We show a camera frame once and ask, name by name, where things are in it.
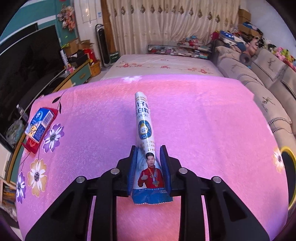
green drawer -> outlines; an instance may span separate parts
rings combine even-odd
[[[76,85],[81,85],[87,81],[87,79],[91,76],[91,71],[89,68],[89,64],[83,66],[75,75],[71,77],[71,82]]]

beige curtain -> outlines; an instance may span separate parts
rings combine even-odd
[[[240,0],[107,0],[116,49],[147,53],[148,44],[166,44],[196,35],[210,41],[215,30],[232,30]]]

black hair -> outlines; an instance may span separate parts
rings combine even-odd
[[[146,153],[146,159],[147,159],[149,156],[153,156],[153,157],[154,157],[154,154],[151,153],[151,152]]]

barcode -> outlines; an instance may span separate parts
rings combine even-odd
[[[42,124],[44,127],[47,127],[48,124],[49,124],[49,122],[52,120],[53,116],[54,116],[54,115],[49,111],[49,112],[47,113],[47,115],[45,116],[45,118],[44,118],[44,120],[42,121],[41,124]]]

beige sofa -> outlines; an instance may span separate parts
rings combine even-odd
[[[217,67],[228,78],[239,80],[253,94],[281,151],[296,154],[296,73],[276,56],[259,49],[251,69],[239,62],[239,53],[215,48]]]

